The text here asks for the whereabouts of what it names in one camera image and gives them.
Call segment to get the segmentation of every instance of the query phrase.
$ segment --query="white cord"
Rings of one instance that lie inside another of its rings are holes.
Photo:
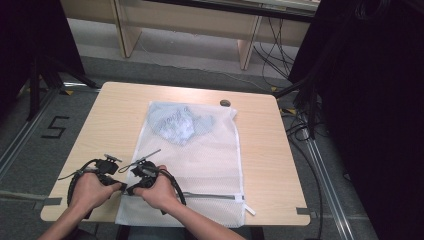
[[[261,89],[261,90],[264,90],[264,91],[266,91],[266,92],[271,92],[271,89],[265,89],[265,88],[262,88],[261,86],[257,85],[257,84],[256,84],[256,83],[254,83],[254,82],[250,82],[250,81],[247,81],[247,80],[244,80],[244,79],[236,78],[236,77],[233,77],[233,76],[231,76],[231,75],[229,75],[229,74],[227,74],[227,73],[224,73],[224,72],[213,71],[213,70],[207,70],[207,69],[197,69],[197,68],[178,67],[178,66],[174,66],[174,65],[163,65],[163,64],[157,63],[157,62],[155,61],[154,57],[150,54],[150,52],[149,52],[149,51],[147,51],[147,50],[144,48],[144,46],[143,46],[143,44],[141,44],[141,42],[140,42],[140,46],[141,46],[141,48],[142,48],[142,49],[143,49],[143,50],[147,53],[147,55],[149,55],[149,57],[150,57],[150,59],[149,59],[149,60],[150,60],[151,62],[153,62],[154,64],[158,65],[158,66],[161,66],[161,67],[173,67],[173,68],[182,69],[182,70],[197,70],[197,71],[203,71],[203,72],[209,72],[209,73],[218,73],[218,74],[223,74],[223,75],[225,75],[225,76],[227,76],[227,77],[230,77],[230,78],[232,78],[232,79],[235,79],[235,80],[237,80],[237,81],[252,84],[252,85],[254,85],[255,87],[257,87],[257,88],[259,88],[259,89]]]

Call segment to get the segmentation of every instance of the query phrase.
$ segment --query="crumpled blue fabric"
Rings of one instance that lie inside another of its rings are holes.
[[[212,116],[195,116],[189,107],[182,103],[153,102],[147,121],[155,134],[182,146],[192,137],[212,131],[214,125]]]

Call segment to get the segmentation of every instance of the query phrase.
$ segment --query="finger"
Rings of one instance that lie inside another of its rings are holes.
[[[119,189],[121,189],[121,187],[122,187],[122,183],[114,183],[114,184],[110,185],[110,187],[112,187],[112,190],[113,190],[114,192],[116,192],[116,191],[118,191]]]
[[[160,165],[160,166],[159,166],[159,169],[166,170],[167,168],[166,168],[166,166],[165,166],[165,165]]]
[[[133,192],[134,192],[135,195],[140,196],[140,197],[143,197],[143,192],[145,190],[147,190],[147,189],[144,189],[144,188],[134,188]]]
[[[88,172],[85,172],[85,173],[83,173],[81,176],[80,176],[80,180],[81,179],[91,179],[91,178],[93,178],[93,177],[96,177],[96,175],[94,174],[94,173],[88,173]]]

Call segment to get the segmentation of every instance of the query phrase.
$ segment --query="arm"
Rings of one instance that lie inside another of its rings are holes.
[[[88,212],[102,205],[120,187],[120,183],[104,186],[94,173],[84,173],[75,186],[69,207],[38,239],[62,239],[66,237]]]
[[[141,196],[151,207],[161,209],[176,218],[200,240],[244,239],[230,229],[181,204],[175,196],[175,190],[170,181],[161,174],[153,187],[136,188],[134,193]]]

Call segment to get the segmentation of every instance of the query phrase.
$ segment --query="forearm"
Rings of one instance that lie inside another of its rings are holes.
[[[88,211],[82,207],[67,208],[59,217],[59,219],[38,239],[43,240],[65,238],[81,222],[87,212]]]
[[[199,240],[244,239],[230,229],[182,204],[176,204],[170,209],[167,209],[166,212],[180,221]]]

